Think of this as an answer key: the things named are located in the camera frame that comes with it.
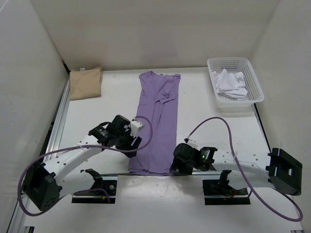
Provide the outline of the purple t shirt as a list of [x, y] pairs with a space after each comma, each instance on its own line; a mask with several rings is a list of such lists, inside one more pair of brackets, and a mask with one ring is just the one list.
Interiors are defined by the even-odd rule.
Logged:
[[178, 91], [181, 76], [148, 71], [140, 74], [137, 116], [145, 124], [139, 133], [145, 148], [129, 160], [129, 173], [169, 175], [176, 147]]

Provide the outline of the beige t shirt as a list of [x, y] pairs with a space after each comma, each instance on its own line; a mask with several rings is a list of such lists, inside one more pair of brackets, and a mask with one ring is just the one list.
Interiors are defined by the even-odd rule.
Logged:
[[102, 78], [102, 67], [90, 70], [72, 70], [70, 72], [70, 100], [100, 97]]

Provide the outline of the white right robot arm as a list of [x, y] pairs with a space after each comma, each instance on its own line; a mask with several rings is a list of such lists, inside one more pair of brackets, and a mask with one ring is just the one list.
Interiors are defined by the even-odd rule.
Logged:
[[299, 196], [302, 167], [298, 160], [278, 148], [270, 153], [233, 156], [215, 147], [198, 150], [181, 143], [173, 152], [170, 170], [181, 175], [191, 175], [194, 169], [219, 171], [218, 188], [224, 194], [251, 184], [253, 187], [269, 187], [283, 194]]

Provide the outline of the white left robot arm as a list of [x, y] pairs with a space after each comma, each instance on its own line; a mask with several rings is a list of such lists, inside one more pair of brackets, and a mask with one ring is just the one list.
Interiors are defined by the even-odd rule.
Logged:
[[29, 165], [22, 174], [20, 189], [42, 213], [69, 194], [103, 194], [107, 197], [100, 173], [91, 168], [83, 168], [78, 174], [72, 174], [72, 171], [103, 150], [134, 156], [141, 148], [140, 143], [140, 137], [112, 138], [102, 143], [96, 137], [86, 135], [76, 146], [57, 150], [55, 158]]

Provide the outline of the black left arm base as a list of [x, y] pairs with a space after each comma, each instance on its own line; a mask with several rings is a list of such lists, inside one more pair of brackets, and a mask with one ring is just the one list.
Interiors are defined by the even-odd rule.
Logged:
[[93, 178], [93, 185], [86, 191], [73, 194], [71, 202], [79, 204], [115, 204], [117, 177], [106, 177], [93, 169], [82, 170]]

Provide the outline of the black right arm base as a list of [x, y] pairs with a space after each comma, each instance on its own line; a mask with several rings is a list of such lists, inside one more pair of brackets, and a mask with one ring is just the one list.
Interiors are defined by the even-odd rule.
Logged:
[[250, 205], [247, 188], [234, 189], [229, 186], [231, 170], [222, 171], [218, 180], [203, 180], [205, 205]]

